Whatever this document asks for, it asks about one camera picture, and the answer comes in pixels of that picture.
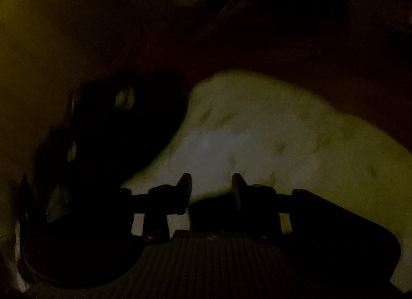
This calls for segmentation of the black t-shirt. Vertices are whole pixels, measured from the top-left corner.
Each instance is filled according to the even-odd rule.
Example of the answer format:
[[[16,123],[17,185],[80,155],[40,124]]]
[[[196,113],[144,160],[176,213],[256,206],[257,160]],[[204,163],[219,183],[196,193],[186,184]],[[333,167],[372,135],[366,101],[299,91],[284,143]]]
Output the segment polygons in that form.
[[[117,189],[189,171],[188,223],[218,236],[244,228],[230,178],[303,188],[394,232],[402,253],[392,282],[411,288],[411,148],[337,103],[358,93],[378,108],[382,89],[343,74],[345,63],[380,81],[372,53],[395,50],[377,27],[339,27],[343,0],[122,0],[118,45],[159,37],[154,70],[130,59],[85,84],[68,120],[38,153],[27,218],[60,231],[118,202]]]

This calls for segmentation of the floral light bed sheet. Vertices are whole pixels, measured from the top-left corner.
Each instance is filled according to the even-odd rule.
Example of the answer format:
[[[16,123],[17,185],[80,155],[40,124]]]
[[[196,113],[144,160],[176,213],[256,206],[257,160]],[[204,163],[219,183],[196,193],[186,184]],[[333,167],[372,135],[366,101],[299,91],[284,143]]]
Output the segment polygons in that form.
[[[1,0],[1,297],[411,294],[411,0]]]

